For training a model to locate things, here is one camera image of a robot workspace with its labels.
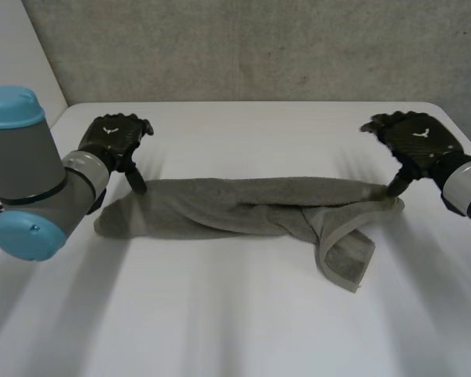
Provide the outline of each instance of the white logo on robot hand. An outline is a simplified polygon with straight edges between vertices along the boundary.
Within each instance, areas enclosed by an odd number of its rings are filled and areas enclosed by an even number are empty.
[[[418,137],[428,137],[429,136],[429,128],[426,128],[425,132],[422,133],[422,134],[412,134],[412,135],[418,136]]]
[[[105,127],[103,127],[103,131],[106,132],[107,134],[111,134],[111,133],[116,132],[116,131],[118,131],[118,130],[119,130],[118,128],[115,128],[115,129],[113,129],[113,130],[108,130],[108,129],[106,129]]]

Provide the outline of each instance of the folded towel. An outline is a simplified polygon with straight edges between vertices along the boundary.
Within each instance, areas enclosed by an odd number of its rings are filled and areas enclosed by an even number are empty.
[[[385,186],[334,178],[196,178],[147,182],[103,209],[102,236],[200,240],[291,234],[316,245],[316,264],[335,284],[356,292],[374,251],[357,228],[399,214]]]

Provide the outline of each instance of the towel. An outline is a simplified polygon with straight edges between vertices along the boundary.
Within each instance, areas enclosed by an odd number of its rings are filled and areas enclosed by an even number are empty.
[[[404,208],[383,185],[335,178],[196,178],[147,182],[103,209],[94,228],[102,236],[175,240],[290,234],[316,245],[326,278],[356,292],[374,252],[357,230]]]

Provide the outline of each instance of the white wall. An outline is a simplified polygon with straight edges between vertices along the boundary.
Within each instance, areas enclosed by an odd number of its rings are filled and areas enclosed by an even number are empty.
[[[0,0],[0,84],[32,89],[50,126],[67,108],[20,0]]]

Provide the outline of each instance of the blue joint cap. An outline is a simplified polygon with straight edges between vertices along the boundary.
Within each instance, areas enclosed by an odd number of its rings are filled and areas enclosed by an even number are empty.
[[[31,90],[0,86],[0,130],[32,126],[44,117],[44,110]]]
[[[60,250],[66,234],[51,221],[21,210],[0,214],[0,248],[25,261],[45,261]]]

